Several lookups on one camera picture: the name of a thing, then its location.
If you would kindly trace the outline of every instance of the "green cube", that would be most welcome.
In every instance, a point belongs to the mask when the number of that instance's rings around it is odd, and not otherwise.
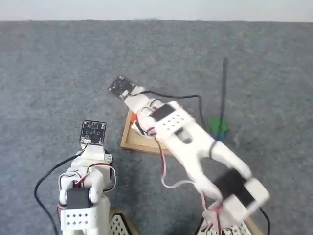
[[[213,135],[217,135],[217,133],[219,132],[219,125],[220,125],[220,118],[219,117],[215,117],[213,119],[209,119],[207,122],[209,128],[210,128],[210,132]],[[225,119],[222,119],[222,131],[221,133],[224,133],[226,131],[228,131],[229,128],[226,124]]]

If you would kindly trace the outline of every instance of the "black cable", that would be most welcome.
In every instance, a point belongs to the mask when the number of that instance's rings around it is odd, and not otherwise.
[[[223,127],[222,123],[223,123],[224,111],[225,111],[227,65],[228,65],[228,59],[224,58],[223,59],[223,72],[222,72],[222,95],[221,95],[220,123],[219,123],[219,128],[218,128],[218,132],[217,132],[217,135],[215,137],[215,140],[210,147],[210,151],[209,151],[210,158],[212,158],[212,149],[216,145],[218,138],[222,132],[222,127]]]
[[[268,215],[265,213],[265,211],[262,209],[262,207],[260,207],[260,211],[261,211],[261,213],[264,215],[264,217],[265,217],[265,219],[266,219],[266,221],[267,221],[267,223],[268,223],[268,233],[267,233],[267,235],[270,235],[270,220],[269,220],[269,217],[268,217]]]
[[[51,213],[48,211],[48,209],[44,206],[44,204],[41,202],[41,200],[39,199],[37,193],[38,193],[38,187],[39,185],[57,168],[59,168],[60,166],[64,165],[65,163],[69,162],[69,161],[72,161],[74,160],[75,158],[79,157],[80,155],[83,154],[83,152],[85,151],[85,149],[87,148],[88,144],[86,144],[85,148],[77,155],[75,156],[72,156],[58,164],[56,164],[50,171],[48,171],[36,184],[35,186],[35,190],[34,190],[34,197],[36,199],[36,201],[38,202],[39,206],[45,211],[45,213],[47,214],[47,216],[49,217],[51,223],[52,223],[52,226],[53,226],[53,230],[54,230],[54,233],[55,235],[58,235],[58,228],[57,228],[57,225],[51,215]]]
[[[200,95],[174,96],[174,95],[160,94],[160,93],[148,90],[148,91],[139,92],[138,94],[130,94],[129,96],[137,96],[139,94],[147,94],[147,93],[151,93],[151,94],[155,94],[155,95],[161,96],[163,98],[171,98],[171,99],[198,98],[199,99],[200,120],[201,120],[201,123],[202,123],[202,126],[203,126],[204,130],[207,131],[207,128],[206,128],[206,125],[205,125],[204,116],[203,116],[203,112],[202,112],[202,97]]]
[[[218,128],[218,133],[215,138],[215,141],[210,147],[210,158],[212,158],[212,149],[217,143],[217,139],[220,136],[222,132],[222,122],[223,122],[223,117],[224,117],[224,110],[225,110],[225,98],[226,98],[226,79],[227,79],[227,65],[228,65],[228,59],[224,58],[223,59],[223,72],[222,72],[222,97],[221,97],[221,112],[220,112],[220,123],[219,123],[219,128]],[[265,213],[265,211],[260,207],[260,211],[265,217],[267,223],[268,223],[268,233],[267,235],[270,235],[270,220],[268,215]]]

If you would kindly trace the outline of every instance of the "circuit board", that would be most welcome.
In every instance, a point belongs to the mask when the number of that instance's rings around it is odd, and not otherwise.
[[[103,146],[106,127],[106,122],[84,120],[80,134],[80,143],[86,143],[86,140],[88,140],[91,141],[89,143],[91,145]]]
[[[121,75],[113,81],[108,90],[120,100],[125,100],[135,87],[133,81]]]

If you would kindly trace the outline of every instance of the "orange object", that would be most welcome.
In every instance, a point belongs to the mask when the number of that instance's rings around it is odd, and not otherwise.
[[[135,121],[137,121],[137,114],[132,113],[132,116],[131,116],[131,124],[133,124]]]

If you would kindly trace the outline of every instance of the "white robotic arm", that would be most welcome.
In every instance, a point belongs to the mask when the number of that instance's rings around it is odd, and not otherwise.
[[[111,166],[112,155],[103,147],[105,126],[105,122],[83,122],[83,153],[59,177],[58,207],[63,235],[109,235],[111,205],[103,192],[114,189],[115,184],[111,189],[106,187],[112,173],[116,174]]]
[[[221,142],[212,149],[212,159],[230,170],[215,182],[204,175],[200,159],[209,157],[214,139],[178,103],[163,104],[160,100],[150,99],[143,87],[124,76],[119,76],[109,91],[137,113],[137,122],[132,128],[146,138],[156,135],[184,166],[196,190],[216,200],[204,212],[205,219],[215,220],[213,208],[223,204],[220,209],[221,226],[240,224],[269,198],[268,191],[252,178],[249,167]]]

